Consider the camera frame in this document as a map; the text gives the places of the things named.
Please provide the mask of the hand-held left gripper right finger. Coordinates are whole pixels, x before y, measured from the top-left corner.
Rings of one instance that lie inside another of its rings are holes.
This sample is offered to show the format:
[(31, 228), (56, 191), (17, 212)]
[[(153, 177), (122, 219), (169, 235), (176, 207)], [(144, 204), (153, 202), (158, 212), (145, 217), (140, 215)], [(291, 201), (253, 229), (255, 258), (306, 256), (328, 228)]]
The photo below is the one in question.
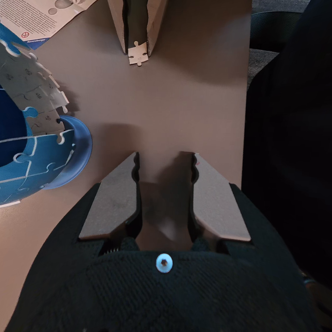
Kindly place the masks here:
[(190, 238), (207, 231), (213, 239), (250, 242), (251, 237), (230, 182), (198, 153), (192, 154)]

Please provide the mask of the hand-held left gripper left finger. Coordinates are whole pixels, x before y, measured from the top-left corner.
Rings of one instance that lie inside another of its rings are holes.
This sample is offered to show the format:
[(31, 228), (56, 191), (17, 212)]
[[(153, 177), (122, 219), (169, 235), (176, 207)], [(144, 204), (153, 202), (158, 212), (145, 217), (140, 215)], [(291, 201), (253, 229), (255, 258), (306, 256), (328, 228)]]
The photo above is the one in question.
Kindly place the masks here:
[(80, 240), (136, 238), (142, 229), (139, 153), (134, 152), (100, 183)]

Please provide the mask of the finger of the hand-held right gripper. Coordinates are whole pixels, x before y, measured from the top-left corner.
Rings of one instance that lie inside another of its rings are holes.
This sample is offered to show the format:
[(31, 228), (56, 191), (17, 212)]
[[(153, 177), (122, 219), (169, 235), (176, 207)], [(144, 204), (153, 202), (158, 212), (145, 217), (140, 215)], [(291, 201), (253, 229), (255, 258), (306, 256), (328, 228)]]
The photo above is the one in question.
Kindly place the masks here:
[(108, 0), (114, 26), (124, 54), (128, 50), (128, 3), (126, 0)]
[(156, 45), (167, 4), (167, 0), (147, 1), (147, 54), (149, 57), (151, 56), (152, 51)]

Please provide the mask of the white puzzle piece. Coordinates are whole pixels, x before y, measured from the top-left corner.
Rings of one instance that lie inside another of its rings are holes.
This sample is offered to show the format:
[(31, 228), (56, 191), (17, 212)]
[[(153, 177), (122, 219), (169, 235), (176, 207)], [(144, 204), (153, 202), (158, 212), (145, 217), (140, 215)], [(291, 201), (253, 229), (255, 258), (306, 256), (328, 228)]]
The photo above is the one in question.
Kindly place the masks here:
[(144, 62), (148, 61), (147, 42), (139, 44), (134, 42), (134, 47), (128, 49), (128, 59), (130, 65), (137, 65), (140, 67)]

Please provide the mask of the blue round ball stand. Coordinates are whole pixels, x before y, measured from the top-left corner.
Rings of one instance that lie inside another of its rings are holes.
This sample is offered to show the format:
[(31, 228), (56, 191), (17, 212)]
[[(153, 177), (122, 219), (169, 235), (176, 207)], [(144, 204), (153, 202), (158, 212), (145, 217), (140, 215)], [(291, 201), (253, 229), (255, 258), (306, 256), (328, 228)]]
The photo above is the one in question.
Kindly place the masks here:
[(49, 184), (45, 185), (44, 190), (62, 187), (74, 180), (87, 165), (93, 147), (91, 133), (88, 127), (79, 119), (61, 115), (61, 121), (65, 129), (74, 130), (73, 143), (76, 145), (73, 155), (60, 174)]

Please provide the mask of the blue puzzle ball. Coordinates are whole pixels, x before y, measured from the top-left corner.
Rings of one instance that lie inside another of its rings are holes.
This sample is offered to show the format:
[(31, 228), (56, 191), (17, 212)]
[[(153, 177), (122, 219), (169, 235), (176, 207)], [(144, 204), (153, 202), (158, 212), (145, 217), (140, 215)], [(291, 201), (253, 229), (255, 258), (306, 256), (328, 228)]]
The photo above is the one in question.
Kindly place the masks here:
[(0, 40), (0, 194), (10, 205), (50, 184), (76, 146), (57, 112), (68, 100), (52, 73), (3, 24)]

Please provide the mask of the white blue instruction leaflet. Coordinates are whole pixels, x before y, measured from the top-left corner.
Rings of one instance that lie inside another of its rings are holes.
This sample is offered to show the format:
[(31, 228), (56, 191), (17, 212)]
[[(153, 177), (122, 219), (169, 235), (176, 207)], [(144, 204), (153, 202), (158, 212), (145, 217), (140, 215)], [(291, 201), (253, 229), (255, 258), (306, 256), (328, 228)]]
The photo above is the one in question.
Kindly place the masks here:
[(36, 50), (95, 0), (1, 0), (1, 23)]

